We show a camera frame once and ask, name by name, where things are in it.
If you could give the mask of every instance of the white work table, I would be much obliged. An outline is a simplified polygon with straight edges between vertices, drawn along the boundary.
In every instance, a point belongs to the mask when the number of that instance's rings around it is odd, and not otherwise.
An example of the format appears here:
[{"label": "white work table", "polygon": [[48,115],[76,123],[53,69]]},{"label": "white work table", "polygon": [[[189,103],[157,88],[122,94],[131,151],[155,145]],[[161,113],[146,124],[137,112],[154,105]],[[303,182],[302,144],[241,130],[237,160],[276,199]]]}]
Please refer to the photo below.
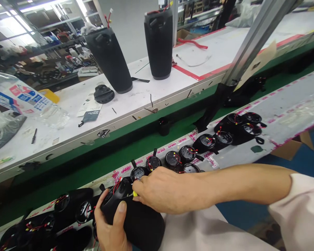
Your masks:
[{"label": "white work table", "polygon": [[[147,57],[128,64],[132,77],[148,79],[150,82],[134,81],[133,89],[128,93],[115,93],[115,98],[102,106],[98,119],[87,122],[80,128],[78,124],[82,117],[76,116],[79,108],[97,85],[101,82],[108,84],[106,77],[102,74],[56,92],[60,97],[58,105],[70,113],[70,120],[62,129],[51,129],[33,119],[27,119],[18,133],[0,149],[0,159],[8,156],[15,158],[0,165],[0,182],[23,172],[19,166],[26,162],[45,162],[46,156],[50,154],[52,155],[49,158],[53,159],[79,147],[81,142],[97,139],[97,133],[102,129],[110,129],[112,132],[134,122],[133,116],[140,119],[149,115],[150,112],[144,108],[152,109],[150,94],[154,108],[160,110],[185,99],[189,90],[199,93],[202,88],[206,89],[211,81],[210,86],[219,83],[248,31],[249,28],[226,27],[196,39],[199,44],[207,45],[207,50],[192,44],[176,46],[173,49],[173,58],[178,66],[172,68],[170,77],[162,81],[153,79],[150,65],[146,65],[149,62]],[[274,39],[278,46],[283,47],[295,43],[297,39],[306,37],[305,35],[311,32],[314,32],[314,12],[291,13],[284,17],[263,48]],[[308,42],[312,39],[314,40],[311,35],[307,37]],[[202,63],[207,56],[212,57],[199,67],[188,67],[176,54],[191,65]],[[209,82],[205,81],[210,76],[214,78]],[[36,128],[36,142],[31,144]]]}]

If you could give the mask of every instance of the plastic water bottle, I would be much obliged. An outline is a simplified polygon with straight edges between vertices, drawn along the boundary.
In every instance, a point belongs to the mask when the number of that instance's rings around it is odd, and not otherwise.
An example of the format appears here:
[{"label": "plastic water bottle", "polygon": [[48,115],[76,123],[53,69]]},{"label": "plastic water bottle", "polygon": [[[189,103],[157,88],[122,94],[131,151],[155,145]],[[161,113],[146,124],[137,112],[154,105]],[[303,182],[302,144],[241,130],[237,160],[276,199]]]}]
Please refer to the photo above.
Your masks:
[{"label": "plastic water bottle", "polygon": [[0,73],[0,105],[53,128],[63,127],[69,113],[12,75]]}]

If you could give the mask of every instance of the left hand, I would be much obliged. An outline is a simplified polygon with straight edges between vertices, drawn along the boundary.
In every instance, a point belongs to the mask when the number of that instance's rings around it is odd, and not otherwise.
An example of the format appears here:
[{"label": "left hand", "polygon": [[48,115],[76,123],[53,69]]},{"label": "left hand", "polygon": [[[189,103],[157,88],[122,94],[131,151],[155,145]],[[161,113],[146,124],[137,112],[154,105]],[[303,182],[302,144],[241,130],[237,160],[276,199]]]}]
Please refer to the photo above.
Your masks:
[{"label": "left hand", "polygon": [[99,198],[94,210],[95,222],[97,225],[97,236],[102,251],[132,251],[132,245],[127,240],[123,229],[127,213],[127,204],[121,201],[114,215],[113,225],[109,225],[100,210],[102,201],[109,190],[106,189]]}]

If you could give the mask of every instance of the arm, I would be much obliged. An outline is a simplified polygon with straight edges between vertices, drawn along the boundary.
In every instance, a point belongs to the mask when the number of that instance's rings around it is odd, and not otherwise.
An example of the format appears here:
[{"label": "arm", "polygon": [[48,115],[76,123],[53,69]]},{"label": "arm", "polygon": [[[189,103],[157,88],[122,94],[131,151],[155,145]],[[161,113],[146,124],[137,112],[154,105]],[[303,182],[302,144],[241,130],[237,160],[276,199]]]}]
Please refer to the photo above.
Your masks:
[{"label": "arm", "polygon": [[158,167],[135,181],[135,200],[158,212],[181,214],[214,204],[246,200],[271,204],[286,197],[291,189],[292,170],[272,165],[245,164],[198,174],[177,174]]}]

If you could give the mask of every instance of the wall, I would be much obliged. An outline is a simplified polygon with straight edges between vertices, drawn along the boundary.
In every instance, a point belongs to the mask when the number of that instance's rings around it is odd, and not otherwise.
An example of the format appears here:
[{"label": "wall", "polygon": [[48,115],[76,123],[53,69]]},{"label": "wall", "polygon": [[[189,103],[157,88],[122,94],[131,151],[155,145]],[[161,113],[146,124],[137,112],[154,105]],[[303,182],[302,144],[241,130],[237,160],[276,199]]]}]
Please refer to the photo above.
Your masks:
[{"label": "wall", "polygon": [[113,8],[110,26],[116,34],[127,63],[148,56],[144,13],[158,9],[158,0],[98,0],[104,15]]}]

